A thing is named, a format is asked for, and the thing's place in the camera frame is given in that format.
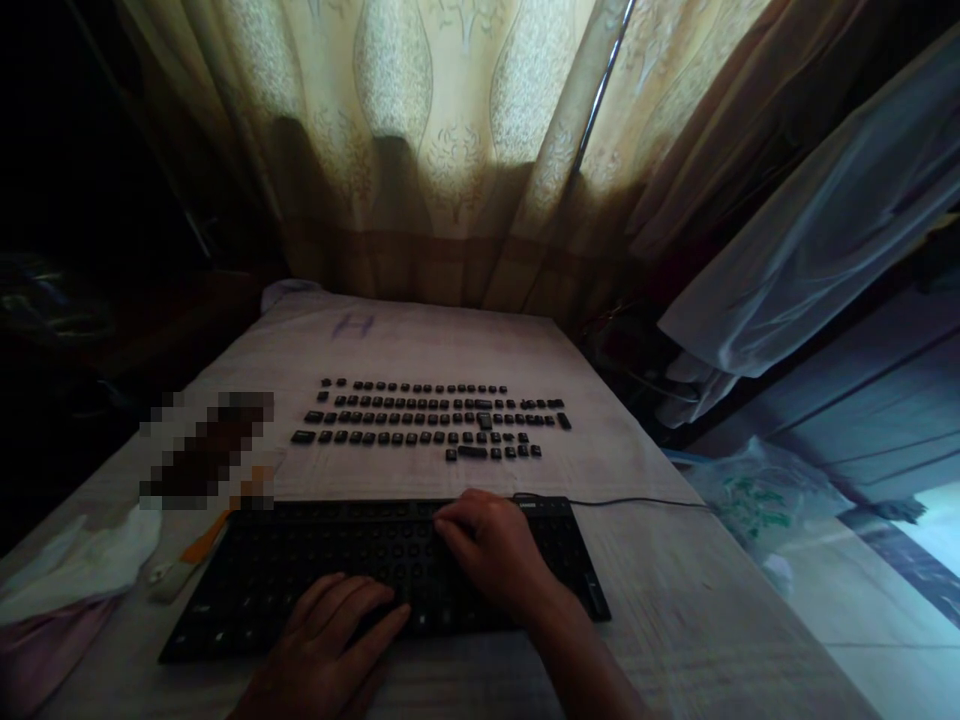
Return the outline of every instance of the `keyboard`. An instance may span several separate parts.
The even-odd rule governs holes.
[[[300,595],[319,577],[369,575],[409,602],[401,638],[516,629],[492,606],[434,534],[451,500],[275,503],[230,515],[227,530],[187,603],[160,663],[266,653]],[[517,498],[548,567],[595,622],[611,619],[603,590],[564,497]],[[358,636],[391,608],[371,613]]]

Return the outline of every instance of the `black keycap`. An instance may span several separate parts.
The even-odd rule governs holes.
[[[485,458],[487,457],[487,449],[471,447],[469,445],[458,445],[457,455],[463,455],[466,457],[475,457],[475,458]]]

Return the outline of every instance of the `cable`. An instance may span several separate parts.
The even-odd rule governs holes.
[[[514,493],[513,499],[516,500],[522,497],[538,497],[543,498],[546,495],[538,495],[537,493]],[[703,503],[685,503],[680,502],[679,500],[660,500],[659,498],[646,498],[646,497],[626,497],[626,498],[616,498],[614,500],[599,500],[597,502],[590,502],[588,500],[570,500],[568,501],[571,505],[583,505],[585,507],[605,507],[607,505],[619,505],[621,503],[628,502],[648,502],[656,503],[658,505],[676,505],[677,507],[692,507],[692,508],[701,508],[703,510],[709,510],[713,512],[713,508],[709,505]]]

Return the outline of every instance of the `table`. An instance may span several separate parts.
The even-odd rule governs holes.
[[[563,398],[573,430],[529,430],[542,459],[447,463],[443,447],[294,446],[323,377],[507,385]],[[256,464],[277,466],[275,497],[453,497],[467,487],[580,500],[699,497],[549,320],[368,301],[286,296],[0,563],[0,580],[79,513],[115,524],[141,480],[223,391],[272,392],[274,417],[206,510],[166,510],[151,562],[176,557]],[[598,632],[647,702],[677,717],[870,717],[873,710],[711,514],[631,503],[576,509],[613,621]],[[161,667],[156,658],[196,586],[169,607],[143,577],[43,718],[222,718],[256,662]],[[401,643],[370,717],[530,718],[561,710],[523,633]]]

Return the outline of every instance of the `cloth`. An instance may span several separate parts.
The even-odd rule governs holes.
[[[684,290],[659,327],[759,377],[960,198],[960,24],[851,114]]]
[[[120,597],[81,601],[0,628],[0,712],[26,718],[50,697],[110,619]]]
[[[133,587],[160,541],[160,511],[136,506],[120,527],[94,533],[83,529],[86,519],[77,517],[0,588],[0,627]]]

